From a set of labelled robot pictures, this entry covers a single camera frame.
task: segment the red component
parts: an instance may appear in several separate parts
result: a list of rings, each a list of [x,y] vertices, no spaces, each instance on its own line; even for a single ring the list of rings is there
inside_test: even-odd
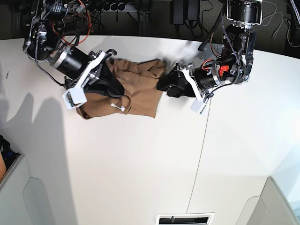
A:
[[[229,71],[229,66],[221,66],[221,67],[220,67],[220,70],[219,70],[219,75],[220,75],[220,76],[223,76],[223,73],[224,73],[225,71],[226,71],[226,72]]]

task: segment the white tabletop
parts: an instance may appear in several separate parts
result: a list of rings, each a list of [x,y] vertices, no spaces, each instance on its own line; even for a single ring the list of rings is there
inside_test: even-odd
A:
[[[154,225],[158,213],[186,212],[215,212],[213,225],[235,224],[295,144],[299,60],[255,51],[249,83],[213,97],[201,155],[208,115],[189,109],[193,99],[163,94],[155,119],[115,114],[83,120],[65,109],[64,90],[27,59],[22,44],[0,42],[0,129],[25,154],[31,176],[44,181],[58,225]],[[199,44],[91,36],[79,48],[199,66]],[[42,66],[63,81],[60,72]]]

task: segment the white string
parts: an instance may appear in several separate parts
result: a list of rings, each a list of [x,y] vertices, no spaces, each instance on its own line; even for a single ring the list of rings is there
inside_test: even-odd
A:
[[[275,30],[275,31],[273,32],[273,34],[272,34],[272,39],[274,40],[274,39],[277,37],[277,34],[278,34],[278,32],[279,32],[279,29],[280,29],[281,25],[283,24],[283,22],[284,22],[286,19],[284,18],[282,12],[277,11],[277,6],[276,6],[274,3],[269,2],[269,1],[263,1],[263,2],[272,4],[272,5],[275,7],[274,13],[272,13],[271,15],[265,16],[265,17],[262,19],[262,26],[263,26],[263,27],[266,27],[266,26],[269,25],[269,23],[271,22],[271,20],[272,20],[272,18],[273,18],[274,15],[280,14],[280,15],[282,16],[282,20],[281,20],[280,25],[276,28],[276,30]]]
[[[290,41],[291,24],[288,22],[287,19],[284,18],[282,12],[277,11],[277,6],[276,6],[274,3],[269,2],[269,1],[263,1],[263,2],[272,4],[272,5],[275,7],[274,13],[272,13],[271,15],[265,16],[265,17],[262,19],[262,26],[263,26],[263,27],[269,25],[269,23],[271,22],[271,20],[272,20],[272,18],[273,18],[273,16],[274,16],[275,14],[280,14],[280,15],[282,16],[282,20],[281,20],[280,25],[276,28],[276,30],[275,30],[275,31],[273,32],[273,34],[272,34],[272,39],[274,40],[274,39],[277,37],[277,34],[279,33],[279,30],[280,30],[282,24],[284,23],[284,21],[286,21],[286,22],[288,23],[288,30],[287,30],[287,33],[286,33],[286,39],[287,39],[287,42],[288,42],[289,45],[290,45],[291,47],[293,47],[293,48],[298,48],[298,47],[300,47],[300,45],[293,45],[293,44],[291,43],[291,41]]]
[[[289,36],[290,36],[290,23],[287,21],[287,23],[289,24],[289,29],[287,30],[287,33],[286,33],[286,39],[287,39],[287,42],[290,44],[290,46],[291,47],[293,47],[293,48],[298,48],[298,47],[300,47],[300,45],[293,45],[292,43],[291,43],[291,41],[290,41],[290,39],[289,39]]]

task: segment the brown cloth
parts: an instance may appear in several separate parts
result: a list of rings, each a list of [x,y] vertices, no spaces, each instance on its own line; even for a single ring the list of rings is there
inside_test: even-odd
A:
[[[5,172],[6,172],[6,166],[5,166],[2,154],[0,153],[0,180],[4,176]]]
[[[86,93],[87,102],[77,108],[84,119],[106,116],[114,113],[151,116],[155,118],[156,109],[162,92],[156,89],[159,77],[165,72],[161,60],[134,63],[126,60],[114,60],[108,67],[125,89],[120,99],[113,99],[96,93]],[[123,106],[122,112],[117,107]]]

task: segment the orange wire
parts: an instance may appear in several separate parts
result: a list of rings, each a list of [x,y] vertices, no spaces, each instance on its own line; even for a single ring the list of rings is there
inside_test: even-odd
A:
[[[202,64],[202,69],[203,69],[203,70],[207,70],[207,68],[204,68],[204,66],[205,66],[205,64],[206,64],[207,62],[209,62],[209,61],[212,61],[212,59],[206,60],[206,61]]]
[[[90,34],[90,29],[91,29],[91,22],[90,22],[90,14],[89,14],[88,10],[85,8],[85,5],[84,5],[80,0],[78,0],[78,1],[79,1],[80,4],[84,7],[84,9],[85,9],[85,11],[86,11],[86,13],[87,13],[87,15],[88,15],[88,22],[89,22],[89,30],[88,30],[88,33],[87,33],[87,35],[85,36],[85,38],[84,38],[82,41],[78,42],[78,44],[80,44],[80,43],[84,42],[84,41],[86,40],[86,38],[89,36],[89,34]],[[57,34],[57,35],[59,36],[59,33],[58,33],[58,32],[55,30],[55,28],[54,28],[54,22],[52,22],[52,30],[54,31],[55,34]],[[63,37],[62,39],[67,43],[67,45],[73,45],[73,44],[69,43],[68,41],[66,41],[66,39],[65,39],[64,37]]]
[[[87,13],[87,15],[88,15],[88,19],[89,19],[89,30],[88,30],[88,33],[87,33],[87,35],[85,36],[85,38],[82,40],[82,41],[80,41],[78,44],[80,44],[80,43],[82,43],[82,42],[84,42],[85,41],[85,39],[89,36],[89,34],[90,34],[90,28],[91,28],[91,22],[90,22],[90,14],[89,14],[89,11],[85,8],[85,5],[80,1],[80,0],[78,0],[79,2],[80,2],[80,4],[84,7],[84,9],[85,9],[85,11],[86,11],[86,13]]]
[[[216,56],[216,57],[221,57],[220,56],[220,53],[217,52],[217,50],[215,49],[214,46],[212,46],[212,37],[214,36],[214,33],[211,34],[211,37],[210,37],[210,48],[212,50],[212,53]]]

